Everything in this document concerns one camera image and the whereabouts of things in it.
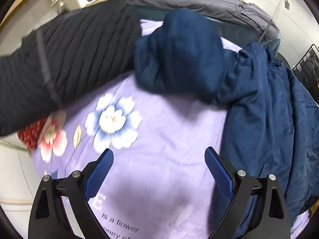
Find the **purple floral bed sheet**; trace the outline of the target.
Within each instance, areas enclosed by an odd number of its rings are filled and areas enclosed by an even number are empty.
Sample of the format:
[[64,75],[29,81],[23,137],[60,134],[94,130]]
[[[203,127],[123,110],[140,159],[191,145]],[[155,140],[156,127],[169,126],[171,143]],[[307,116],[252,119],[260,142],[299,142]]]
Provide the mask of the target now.
[[[114,163],[88,201],[109,237],[208,238],[230,204],[204,158],[212,147],[225,159],[227,112],[190,94],[142,89],[133,58],[131,72],[54,113],[31,158],[40,175],[64,178],[110,149]],[[309,210],[290,222],[290,238],[308,222]]]

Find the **grey blanket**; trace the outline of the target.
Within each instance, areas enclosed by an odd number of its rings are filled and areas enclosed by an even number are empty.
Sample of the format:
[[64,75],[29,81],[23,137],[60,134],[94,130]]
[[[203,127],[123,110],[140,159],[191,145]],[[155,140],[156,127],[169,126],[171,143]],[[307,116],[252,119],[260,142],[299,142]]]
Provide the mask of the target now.
[[260,7],[240,0],[127,0],[132,5],[176,10],[188,8],[204,16],[248,27],[265,34],[267,41],[280,33],[271,17]]

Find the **black quilted jacket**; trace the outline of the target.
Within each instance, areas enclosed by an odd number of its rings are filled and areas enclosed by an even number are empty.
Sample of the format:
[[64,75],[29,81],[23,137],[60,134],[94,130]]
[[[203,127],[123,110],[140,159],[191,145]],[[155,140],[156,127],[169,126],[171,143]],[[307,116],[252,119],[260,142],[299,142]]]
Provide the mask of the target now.
[[132,69],[137,10],[108,0],[61,14],[1,57],[1,136],[62,109]]

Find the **red patterned cloth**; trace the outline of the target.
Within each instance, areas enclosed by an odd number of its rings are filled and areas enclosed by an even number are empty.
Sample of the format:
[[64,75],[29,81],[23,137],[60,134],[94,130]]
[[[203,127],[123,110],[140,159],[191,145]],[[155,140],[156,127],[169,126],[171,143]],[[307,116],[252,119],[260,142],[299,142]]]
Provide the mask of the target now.
[[37,147],[39,136],[46,124],[47,118],[41,118],[17,132],[19,140],[26,145],[27,149],[35,149]]

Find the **navy blue puffer jacket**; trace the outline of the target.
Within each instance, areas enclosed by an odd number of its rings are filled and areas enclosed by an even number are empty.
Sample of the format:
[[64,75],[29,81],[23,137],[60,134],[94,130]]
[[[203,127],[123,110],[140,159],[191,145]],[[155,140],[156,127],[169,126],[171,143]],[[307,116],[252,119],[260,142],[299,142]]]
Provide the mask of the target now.
[[210,20],[183,8],[136,40],[134,64],[148,92],[227,108],[221,156],[250,175],[276,175],[290,222],[318,200],[318,105],[271,50],[224,49]]

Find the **massage bed with teal cover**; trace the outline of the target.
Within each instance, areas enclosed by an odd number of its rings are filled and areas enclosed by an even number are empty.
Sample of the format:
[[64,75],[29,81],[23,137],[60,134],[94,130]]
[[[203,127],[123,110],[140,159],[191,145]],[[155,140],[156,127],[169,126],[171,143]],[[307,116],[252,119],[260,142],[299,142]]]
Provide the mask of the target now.
[[245,27],[222,20],[212,20],[188,8],[174,10],[136,5],[139,18],[155,20],[163,25],[149,35],[138,38],[134,48],[134,63],[138,71],[204,69],[222,66],[232,51],[222,48],[222,38],[262,58],[277,59],[269,46],[257,43],[259,35]]

